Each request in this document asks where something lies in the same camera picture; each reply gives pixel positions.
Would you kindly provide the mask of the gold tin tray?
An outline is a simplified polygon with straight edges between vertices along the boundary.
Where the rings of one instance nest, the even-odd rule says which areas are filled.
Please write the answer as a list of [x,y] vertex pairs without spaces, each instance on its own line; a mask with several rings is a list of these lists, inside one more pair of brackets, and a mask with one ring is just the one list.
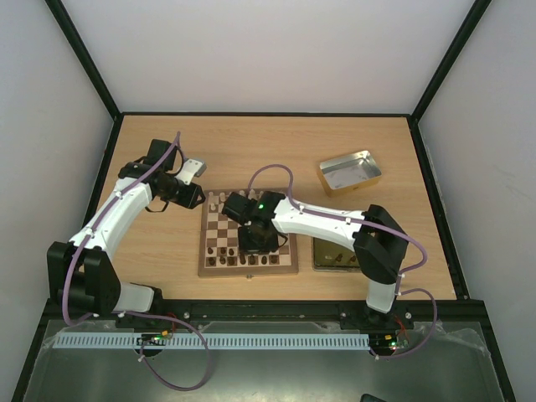
[[326,272],[359,272],[355,253],[326,240],[312,239],[312,268]]

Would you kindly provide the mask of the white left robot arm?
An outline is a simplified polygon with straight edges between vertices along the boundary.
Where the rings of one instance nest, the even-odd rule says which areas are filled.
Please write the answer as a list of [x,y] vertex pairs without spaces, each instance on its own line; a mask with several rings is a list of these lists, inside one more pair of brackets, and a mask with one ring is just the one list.
[[[121,281],[112,259],[131,224],[155,198],[186,209],[202,204],[204,193],[194,179],[205,169],[202,160],[183,155],[178,138],[154,139],[145,156],[120,169],[110,196],[89,222],[69,241],[49,247],[49,291],[67,325],[114,312],[150,311],[156,289]],[[83,312],[80,320],[70,308]]]

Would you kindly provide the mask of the wooden chessboard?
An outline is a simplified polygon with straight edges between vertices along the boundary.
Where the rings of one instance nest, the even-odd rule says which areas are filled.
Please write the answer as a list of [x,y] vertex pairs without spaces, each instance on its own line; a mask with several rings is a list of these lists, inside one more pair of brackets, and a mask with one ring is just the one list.
[[[291,234],[288,242],[278,251],[265,255],[268,264],[262,265],[256,256],[257,264],[249,265],[250,255],[241,254],[238,247],[238,224],[222,215],[224,201],[229,197],[229,189],[213,189],[205,192],[206,201],[202,207],[200,241],[198,253],[198,276],[201,278],[231,277],[231,276],[278,276],[295,275],[299,271],[296,236]],[[214,249],[213,255],[207,254],[208,248]],[[220,254],[220,248],[227,248],[227,255]],[[235,255],[230,256],[229,249],[234,249]],[[240,255],[246,256],[246,265],[240,264]],[[271,264],[271,256],[278,255],[279,263]],[[219,258],[226,258],[226,265],[219,263]],[[236,266],[229,266],[228,259],[234,257]],[[209,258],[216,259],[216,265],[209,265]]]

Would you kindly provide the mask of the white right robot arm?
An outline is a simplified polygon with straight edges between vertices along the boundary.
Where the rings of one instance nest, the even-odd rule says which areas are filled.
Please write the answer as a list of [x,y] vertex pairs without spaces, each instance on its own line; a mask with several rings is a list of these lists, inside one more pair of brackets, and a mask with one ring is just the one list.
[[381,328],[394,319],[397,278],[410,240],[384,208],[345,211],[299,202],[279,192],[266,191],[258,199],[232,192],[222,215],[239,225],[243,253],[267,254],[279,248],[279,236],[298,234],[352,251],[368,278],[367,322]]

